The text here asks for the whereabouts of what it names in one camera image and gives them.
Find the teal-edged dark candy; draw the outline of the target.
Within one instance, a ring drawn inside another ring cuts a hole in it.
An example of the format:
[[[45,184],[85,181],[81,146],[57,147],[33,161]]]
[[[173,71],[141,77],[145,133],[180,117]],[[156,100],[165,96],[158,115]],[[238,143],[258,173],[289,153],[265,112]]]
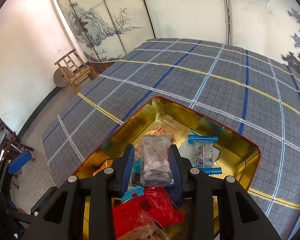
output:
[[[128,185],[128,190],[124,196],[120,199],[122,202],[138,198],[144,195],[144,187],[140,183],[140,164],[141,159],[137,159],[132,167],[132,173]]]

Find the small blue-edged clear candy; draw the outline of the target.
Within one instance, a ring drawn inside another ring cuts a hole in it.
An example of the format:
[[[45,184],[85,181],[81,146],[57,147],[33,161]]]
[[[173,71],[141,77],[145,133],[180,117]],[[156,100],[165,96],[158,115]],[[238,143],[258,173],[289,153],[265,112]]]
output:
[[[218,151],[216,154],[213,153],[214,144],[218,141],[217,136],[191,134],[187,140],[193,152],[193,167],[205,172],[207,175],[222,174],[222,168],[216,162],[220,153]]]

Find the red snack packet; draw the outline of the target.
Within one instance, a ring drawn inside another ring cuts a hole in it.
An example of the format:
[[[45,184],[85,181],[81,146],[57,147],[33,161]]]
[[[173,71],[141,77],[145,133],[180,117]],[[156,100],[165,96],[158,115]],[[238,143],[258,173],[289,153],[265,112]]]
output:
[[[163,187],[148,187],[141,197],[131,199],[113,208],[116,238],[141,225],[139,218],[145,212],[161,226],[170,226],[185,221],[183,214]]]

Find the dark seaweed snack packet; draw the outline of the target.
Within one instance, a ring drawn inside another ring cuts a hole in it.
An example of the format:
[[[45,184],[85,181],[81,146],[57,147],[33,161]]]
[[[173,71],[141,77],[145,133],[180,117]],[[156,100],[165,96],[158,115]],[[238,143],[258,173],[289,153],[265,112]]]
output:
[[[140,183],[144,187],[169,187],[174,179],[168,159],[171,139],[166,135],[141,138]]]

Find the navy light-blue snack pack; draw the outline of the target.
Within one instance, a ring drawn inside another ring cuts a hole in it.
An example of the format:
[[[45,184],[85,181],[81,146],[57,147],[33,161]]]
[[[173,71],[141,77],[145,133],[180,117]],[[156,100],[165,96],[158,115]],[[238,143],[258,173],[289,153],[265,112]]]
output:
[[[196,153],[196,142],[193,142],[192,139],[189,140],[189,137],[192,137],[193,135],[197,134],[192,132],[187,135],[184,142],[178,148],[180,156],[189,159],[191,165],[194,165],[194,156]]]

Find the clear brown pastry packet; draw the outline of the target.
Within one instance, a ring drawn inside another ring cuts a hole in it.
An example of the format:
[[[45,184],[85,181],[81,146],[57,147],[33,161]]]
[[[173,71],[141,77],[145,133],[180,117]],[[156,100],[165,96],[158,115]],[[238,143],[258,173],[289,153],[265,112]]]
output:
[[[141,158],[142,137],[144,135],[168,136],[171,144],[180,147],[190,134],[190,129],[169,115],[157,114],[155,120],[132,143],[135,148],[135,160]]]

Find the dark wooden chair at left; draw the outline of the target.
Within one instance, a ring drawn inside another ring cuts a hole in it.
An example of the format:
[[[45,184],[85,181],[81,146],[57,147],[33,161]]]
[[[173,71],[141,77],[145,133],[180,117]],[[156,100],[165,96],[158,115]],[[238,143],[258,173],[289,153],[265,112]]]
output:
[[[24,145],[20,137],[0,119],[0,193],[7,194],[11,185],[16,188],[19,187],[18,184],[12,181],[12,178],[17,178],[21,174],[21,169],[15,174],[9,174],[9,163],[20,154],[30,152],[32,155],[33,151],[33,148]],[[36,159],[32,156],[30,161],[35,162]]]

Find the red gold toffee tin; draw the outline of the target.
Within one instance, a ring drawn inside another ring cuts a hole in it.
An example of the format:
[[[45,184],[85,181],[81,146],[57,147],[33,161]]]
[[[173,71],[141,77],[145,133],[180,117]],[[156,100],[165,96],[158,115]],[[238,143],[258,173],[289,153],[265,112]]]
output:
[[[248,188],[261,159],[258,146],[208,116],[176,102],[156,96],[114,130],[77,169],[79,178],[95,176],[103,156],[115,160],[126,146],[154,121],[157,113],[167,114],[201,135],[218,137],[222,175],[213,177],[193,167],[180,156],[176,144],[168,159],[176,191],[191,200],[188,239],[269,239],[277,232],[251,198]]]

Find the clear bag orange crackers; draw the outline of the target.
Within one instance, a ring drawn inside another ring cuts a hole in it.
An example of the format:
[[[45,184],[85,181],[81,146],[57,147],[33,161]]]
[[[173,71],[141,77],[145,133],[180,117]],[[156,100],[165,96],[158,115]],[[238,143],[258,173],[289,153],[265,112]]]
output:
[[[117,239],[170,239],[165,229],[149,214],[142,211],[138,225]]]

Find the round stone millstone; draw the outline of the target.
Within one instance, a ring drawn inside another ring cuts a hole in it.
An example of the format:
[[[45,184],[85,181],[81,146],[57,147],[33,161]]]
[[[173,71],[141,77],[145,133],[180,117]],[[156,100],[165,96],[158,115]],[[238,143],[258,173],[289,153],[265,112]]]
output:
[[[55,71],[53,75],[53,81],[55,85],[59,88],[64,88],[69,84],[66,75],[61,71],[61,68],[58,68]]]

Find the small bamboo chair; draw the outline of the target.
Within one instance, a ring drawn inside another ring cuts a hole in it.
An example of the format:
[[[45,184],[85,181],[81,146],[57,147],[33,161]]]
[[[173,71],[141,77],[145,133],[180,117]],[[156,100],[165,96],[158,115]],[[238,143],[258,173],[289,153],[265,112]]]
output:
[[[76,49],[69,51],[58,59],[55,65],[76,93],[79,92],[79,85],[87,78],[94,80],[97,77],[96,72],[82,60]]]

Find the plaid blue grey tablecloth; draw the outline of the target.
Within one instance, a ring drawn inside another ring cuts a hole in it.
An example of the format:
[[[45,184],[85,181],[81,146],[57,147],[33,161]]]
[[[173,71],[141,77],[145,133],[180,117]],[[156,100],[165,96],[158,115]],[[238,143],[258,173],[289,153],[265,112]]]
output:
[[[300,74],[234,46],[155,38],[119,59],[43,131],[53,182],[61,185],[155,96],[203,113],[259,146],[250,194],[281,238],[291,239],[300,228]]]

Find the painted folding screen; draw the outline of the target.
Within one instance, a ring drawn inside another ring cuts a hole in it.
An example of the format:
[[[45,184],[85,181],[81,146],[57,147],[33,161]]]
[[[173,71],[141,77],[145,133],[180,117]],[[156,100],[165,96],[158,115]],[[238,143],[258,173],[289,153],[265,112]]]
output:
[[[117,60],[150,38],[245,48],[300,74],[296,0],[56,0],[89,61]]]

